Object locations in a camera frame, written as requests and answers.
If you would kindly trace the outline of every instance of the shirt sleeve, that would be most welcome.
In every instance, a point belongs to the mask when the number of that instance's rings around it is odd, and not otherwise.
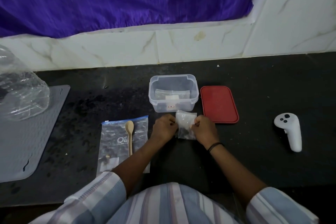
[[[318,223],[319,219],[311,211],[292,200],[275,188],[264,188],[250,201],[246,218],[251,224],[297,224]]]
[[[126,201],[126,189],[118,175],[103,172],[84,188],[66,198],[58,209],[45,213],[32,224],[103,224]]]

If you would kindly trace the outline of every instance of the plastic bag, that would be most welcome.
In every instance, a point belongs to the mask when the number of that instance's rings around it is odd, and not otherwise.
[[[49,105],[49,87],[6,47],[0,45],[0,116],[20,121]]]
[[[148,140],[148,115],[130,120],[134,123],[132,136],[134,153]],[[127,121],[129,120],[105,121],[101,124],[97,176],[104,171],[111,171],[128,158],[128,134],[125,130]],[[149,167],[150,163],[144,173],[149,173]]]
[[[190,99],[190,90],[175,91],[175,90],[155,90],[156,100],[175,100],[175,99]]]
[[[184,112],[178,110],[175,115],[175,122],[178,124],[178,137],[182,139],[195,140],[195,134],[190,126],[194,124],[197,117],[196,112]]]

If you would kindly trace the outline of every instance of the wall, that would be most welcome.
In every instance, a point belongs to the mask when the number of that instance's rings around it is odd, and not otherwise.
[[[266,0],[260,8],[253,21],[146,25],[63,39],[20,35],[0,44],[36,71],[336,51],[336,0]]]

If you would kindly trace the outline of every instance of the hand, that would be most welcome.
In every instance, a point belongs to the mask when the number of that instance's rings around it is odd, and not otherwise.
[[[196,117],[194,123],[195,125],[192,125],[191,129],[195,133],[197,141],[199,141],[206,150],[214,143],[219,142],[216,126],[209,118],[200,115]]]
[[[150,136],[151,140],[157,140],[160,144],[165,145],[174,136],[179,128],[175,123],[175,117],[171,114],[166,114],[155,121],[153,132]]]

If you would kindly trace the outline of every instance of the wooden spoon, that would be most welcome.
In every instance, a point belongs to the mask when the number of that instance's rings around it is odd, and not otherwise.
[[[125,125],[126,132],[128,134],[128,156],[132,155],[132,133],[134,129],[134,123],[129,120]]]

